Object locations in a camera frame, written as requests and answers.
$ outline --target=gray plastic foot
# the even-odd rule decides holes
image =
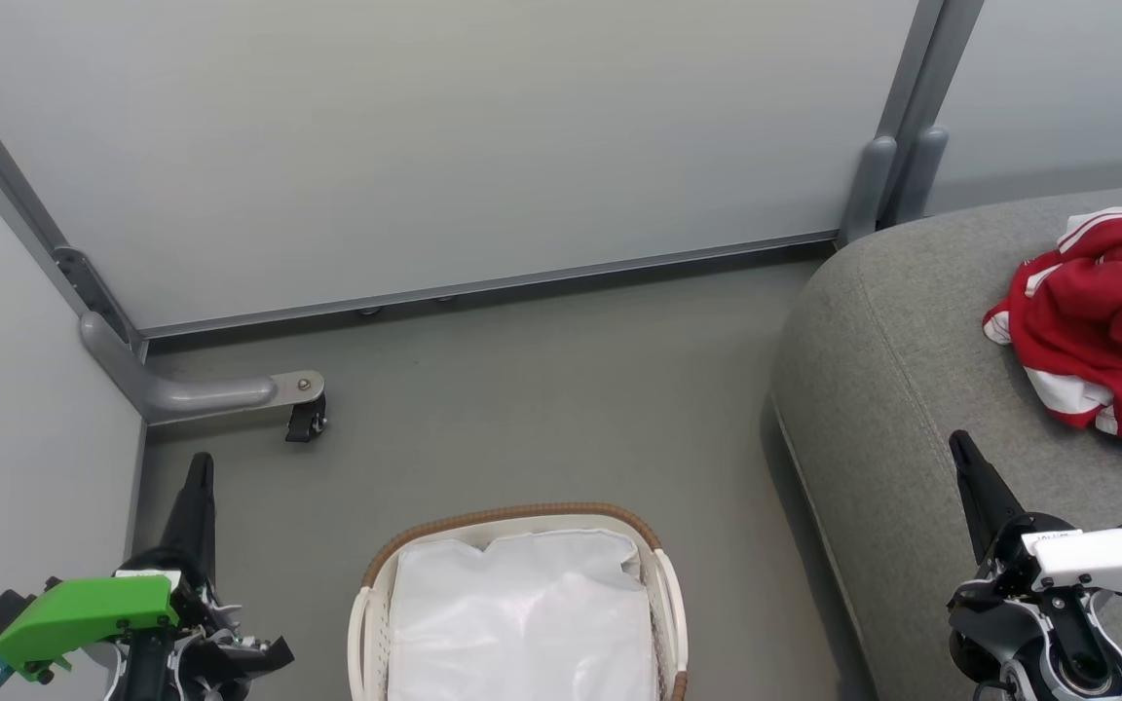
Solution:
[[[313,371],[206,381],[158,377],[94,312],[81,315],[80,334],[85,350],[149,425],[312,403],[323,395],[323,376]]]
[[[898,191],[890,196],[890,203],[882,214],[883,225],[900,225],[926,215],[929,192],[934,188],[934,177],[938,176],[947,141],[949,132],[942,126],[935,124],[920,132],[908,155],[903,182],[899,183]]]
[[[843,223],[838,227],[838,248],[876,231],[876,210],[882,203],[882,191],[890,177],[895,150],[894,137],[877,137],[864,147],[859,167],[855,168],[852,194],[846,197]]]

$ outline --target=metal frame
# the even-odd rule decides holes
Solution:
[[[222,316],[222,319],[159,325],[159,328],[141,329],[141,334],[142,336],[150,339],[171,338],[192,333],[224,331],[224,329],[239,329],[255,324],[303,320],[309,319],[309,316],[321,316],[325,314],[342,314],[343,312],[355,311],[369,312],[378,310],[380,306],[405,305],[405,303],[424,302],[429,298],[440,298],[440,301],[444,301],[444,298],[458,297],[460,294],[512,289],[515,287],[526,287],[526,285],[533,284],[560,283],[560,280],[565,279],[604,276],[609,274],[619,274],[619,271],[673,266],[680,265],[680,262],[709,261],[709,259],[712,258],[760,253],[771,251],[774,248],[834,240],[837,236],[837,230],[818,231],[813,233],[784,236],[779,237],[779,239],[753,240],[751,243],[735,243],[732,246],[703,248],[699,249],[699,251],[687,251],[684,253],[668,253],[646,258],[633,258],[628,261],[601,262],[601,265],[596,266],[565,268],[561,270],[544,271],[544,274],[481,280],[481,283],[450,284],[444,285],[444,287],[417,289],[416,292],[380,294],[377,297],[340,298],[340,301],[337,302],[321,302],[318,303],[318,305],[291,306],[285,310],[255,312],[255,314],[237,314],[232,316]]]
[[[917,4],[876,137],[859,156],[838,228],[838,247],[877,228],[922,216],[947,147],[947,133],[934,120],[983,2],[920,0]]]
[[[323,376],[315,371],[223,380],[182,381],[144,368],[119,334],[94,312],[81,314],[81,342],[107,376],[149,425],[219,414],[294,407],[323,395]]]
[[[213,381],[178,381],[147,371],[147,339],[134,329],[89,258],[67,245],[1,141],[0,216],[80,316],[81,342],[141,414],[144,424],[297,407],[323,396],[323,376],[313,371]]]
[[[895,136],[900,148],[890,166],[890,186],[882,194],[879,212],[882,227],[923,214],[948,139],[945,129],[935,129],[935,121],[984,3],[985,0],[941,3]]]
[[[144,341],[153,338],[168,338],[191,333],[221,331],[221,329],[246,328],[246,325],[279,322],[285,320],[306,319],[324,314],[341,314],[357,310],[374,310],[378,306],[401,305],[419,302],[423,298],[445,298],[476,292],[494,292],[521,287],[522,285],[555,283],[587,276],[615,274],[637,268],[674,265],[674,262],[702,261],[702,259],[725,256],[739,256],[767,251],[801,243],[813,243],[819,240],[837,240],[839,246],[867,236],[879,225],[890,225],[918,218],[923,210],[923,200],[932,183],[938,159],[945,147],[945,135],[930,131],[932,121],[938,116],[941,101],[947,94],[949,80],[955,74],[976,21],[983,0],[919,0],[916,15],[904,40],[903,54],[899,57],[894,80],[891,81],[885,107],[882,108],[882,119],[877,124],[873,141],[865,146],[856,168],[852,194],[847,199],[842,225],[836,231],[821,231],[798,236],[782,237],[774,240],[756,240],[756,242],[723,246],[686,253],[654,256],[632,259],[632,261],[606,262],[606,265],[586,266],[564,270],[548,271],[548,274],[525,275],[502,279],[485,280],[477,284],[445,285],[420,292],[403,292],[383,294],[383,296],[366,298],[342,298],[342,301],[324,302],[320,305],[294,306],[286,310],[259,312],[258,314],[238,314],[223,319],[203,320],[178,324],[159,325],[151,329],[134,329],[128,315],[123,314],[107,286],[98,279],[96,271],[89,265],[88,258],[71,248],[54,219],[46,212],[15,165],[3,144],[0,141],[0,212],[9,219],[18,221],[12,227],[19,238],[30,248],[35,258],[44,268],[48,268],[50,280],[56,284],[63,296],[77,311],[77,314],[92,310],[107,315],[113,328],[121,331],[120,338],[132,344],[134,350],[144,356]],[[45,252],[45,259],[37,256],[37,249]],[[56,280],[53,262],[67,261],[63,274],[67,283]],[[71,270],[72,261],[81,261],[75,275]],[[72,297],[72,287],[80,290],[79,298]]]

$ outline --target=baseboard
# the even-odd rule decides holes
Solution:
[[[357,321],[374,321],[384,316],[402,319],[402,314],[427,314],[427,312],[435,314],[440,307],[432,305],[432,302],[438,298],[460,297],[460,305],[445,305],[444,310],[458,306],[504,305],[523,298],[553,297],[560,294],[614,287],[614,285],[655,283],[655,280],[705,275],[736,267],[824,258],[834,252],[833,241],[837,234],[837,231],[821,231],[782,237],[782,239],[756,240],[752,243],[706,248],[702,251],[605,262],[605,265],[484,280],[484,283],[384,294],[379,297],[344,298],[320,305],[289,307],[289,310],[159,325],[159,328],[139,329],[139,333],[146,341],[151,342],[151,354],[239,343],[265,335],[306,333]],[[384,306],[397,310],[394,310],[393,314],[379,316],[355,315],[359,310]]]

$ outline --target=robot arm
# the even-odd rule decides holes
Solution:
[[[284,638],[241,636],[214,591],[214,461],[193,456],[188,478],[157,547],[132,556],[110,578],[59,581],[40,596],[0,596],[0,688],[15,674],[50,683],[63,657],[111,645],[108,700],[243,701],[249,684],[289,662]]]
[[[955,664],[1017,701],[1122,700],[1122,649],[1096,618],[1122,596],[1122,527],[1024,511],[969,435],[949,443],[978,562],[948,605]]]

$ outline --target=cable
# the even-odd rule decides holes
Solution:
[[[120,688],[120,677],[123,675],[123,670],[127,667],[128,661],[123,657],[123,649],[120,649],[119,645],[111,644],[114,647],[114,679],[111,680],[111,689],[107,689],[107,695],[102,698],[102,701],[111,701],[111,697],[114,697],[114,690]]]
[[[181,642],[180,647],[175,649],[175,670],[173,670],[173,679],[175,681],[175,693],[178,693],[180,701],[186,701],[184,700],[184,688],[181,686],[180,683],[180,664],[184,657],[184,648],[188,647],[188,644],[195,642],[197,638],[200,638],[200,635],[193,634],[187,638],[184,638],[183,642]]]
[[[988,680],[988,682],[982,682],[976,684],[976,691],[972,692],[972,701],[981,701],[981,692],[985,689],[997,689],[999,691],[1005,691],[1008,697],[1015,698],[1015,685],[1013,683],[997,682],[997,680]]]

